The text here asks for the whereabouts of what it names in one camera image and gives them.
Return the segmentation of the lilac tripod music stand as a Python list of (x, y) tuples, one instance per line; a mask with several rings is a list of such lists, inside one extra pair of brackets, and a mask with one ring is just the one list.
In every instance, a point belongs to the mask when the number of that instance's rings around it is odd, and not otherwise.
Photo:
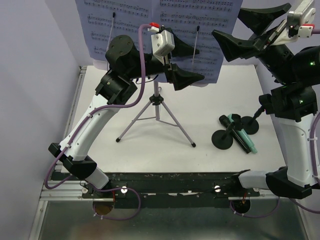
[[(90, 103), (91, 110), (106, 110), (105, 106), (111, 106), (112, 104), (116, 106), (125, 105), (128, 99), (137, 90), (137, 86), (135, 83), (133, 83), (133, 79), (138, 79), (142, 76), (140, 61), (134, 60), (132, 63), (124, 64), (123, 67), (124, 68), (121, 69), (118, 66), (110, 66), (106, 73), (103, 75), (98, 86), (95, 89), (95, 94)], [(142, 119), (140, 118), (140, 116), (150, 105), (153, 105), (155, 107), (155, 116), (153, 118), (157, 122), (162, 122), (162, 120), (160, 119), (160, 106), (163, 106), (175, 122), (174, 124), (166, 121), (164, 123), (173, 127), (180, 128), (182, 133), (190, 142), (191, 146), (196, 147), (194, 141), (190, 138), (185, 129), (181, 126), (179, 121), (176, 119), (176, 117), (164, 102), (163, 97), (160, 95), (161, 87), (159, 87), (158, 82), (154, 81), (153, 87), (154, 93), (149, 98), (147, 104), (116, 139), (116, 142), (118, 143), (122, 139), (122, 137), (128, 132), (128, 130), (133, 126), (135, 122), (141, 121)]]

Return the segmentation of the white sheet music page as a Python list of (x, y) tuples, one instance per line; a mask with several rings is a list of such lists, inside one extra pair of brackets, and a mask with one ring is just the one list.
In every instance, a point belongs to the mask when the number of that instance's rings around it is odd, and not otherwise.
[(241, 0), (155, 1), (152, 11), (155, 19), (191, 46), (189, 56), (172, 61), (183, 70), (203, 75), (204, 80), (198, 84), (218, 81), (224, 56), (212, 32), (232, 33), (242, 3)]

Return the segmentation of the black toy microphone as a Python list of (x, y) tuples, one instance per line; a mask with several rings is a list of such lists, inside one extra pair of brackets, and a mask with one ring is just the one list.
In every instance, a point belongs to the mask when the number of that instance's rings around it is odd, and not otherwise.
[[(229, 118), (226, 115), (221, 115), (219, 117), (219, 122), (225, 128), (227, 128), (231, 124), (231, 121), (229, 120)], [(232, 130), (230, 135), (233, 137), (233, 139), (238, 143), (238, 145), (243, 149), (243, 151), (246, 154), (249, 154), (251, 152), (251, 149), (248, 146), (248, 144), (245, 143), (243, 138), (235, 130)]]

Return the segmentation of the black clip microphone stand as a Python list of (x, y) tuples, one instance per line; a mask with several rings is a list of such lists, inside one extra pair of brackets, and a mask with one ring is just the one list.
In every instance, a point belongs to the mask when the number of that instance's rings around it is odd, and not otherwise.
[(260, 107), (254, 113), (253, 116), (244, 116), (241, 118), (241, 123), (243, 129), (248, 135), (254, 135), (258, 132), (260, 126), (257, 121), (257, 118), (265, 112), (266, 115), (274, 114), (274, 107), (272, 105), (272, 95), (271, 94), (264, 94), (260, 95), (258, 98), (260, 103)]

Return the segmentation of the green toy microphone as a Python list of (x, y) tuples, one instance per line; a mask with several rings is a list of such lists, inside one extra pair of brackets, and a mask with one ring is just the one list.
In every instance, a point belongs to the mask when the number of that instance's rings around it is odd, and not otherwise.
[(244, 130), (243, 124), (241, 122), (241, 116), (238, 114), (232, 113), (228, 115), (228, 119), (231, 122), (235, 122), (236, 124), (236, 127), (234, 128), (235, 132), (243, 140), (243, 142), (245, 143), (245, 146), (248, 147), (253, 154), (257, 154), (258, 151), (255, 147), (255, 144), (253, 143), (253, 141), (251, 140), (247, 132)]

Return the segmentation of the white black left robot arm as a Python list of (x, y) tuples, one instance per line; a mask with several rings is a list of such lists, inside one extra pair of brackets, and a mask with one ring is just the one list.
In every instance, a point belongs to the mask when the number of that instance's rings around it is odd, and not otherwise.
[(76, 127), (48, 150), (68, 172), (93, 186), (101, 198), (111, 191), (108, 176), (88, 156), (88, 152), (107, 122), (120, 109), (135, 106), (142, 98), (146, 78), (164, 74), (174, 90), (182, 90), (205, 77), (171, 63), (171, 57), (189, 57), (199, 50), (179, 39), (171, 28), (142, 24), (136, 47), (128, 35), (118, 35), (110, 42), (105, 58), (109, 70), (95, 89), (89, 107)]

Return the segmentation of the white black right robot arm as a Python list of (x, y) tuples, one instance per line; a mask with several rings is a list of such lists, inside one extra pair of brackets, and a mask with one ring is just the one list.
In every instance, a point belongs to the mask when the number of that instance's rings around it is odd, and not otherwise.
[(308, 46), (292, 53), (287, 43), (310, 38), (314, 33), (315, 3), (304, 0), (295, 10), (289, 3), (263, 9), (241, 8), (238, 18), (252, 30), (248, 40), (214, 30), (227, 61), (255, 57), (267, 68), (280, 87), (259, 97), (254, 116), (241, 119), (250, 133), (258, 131), (261, 113), (274, 115), (280, 124), (287, 162), (273, 171), (244, 170), (230, 183), (230, 191), (241, 196), (248, 189), (269, 190), (274, 195), (304, 199), (320, 186), (320, 162), (315, 130), (320, 114), (313, 86), (320, 83), (320, 48)]

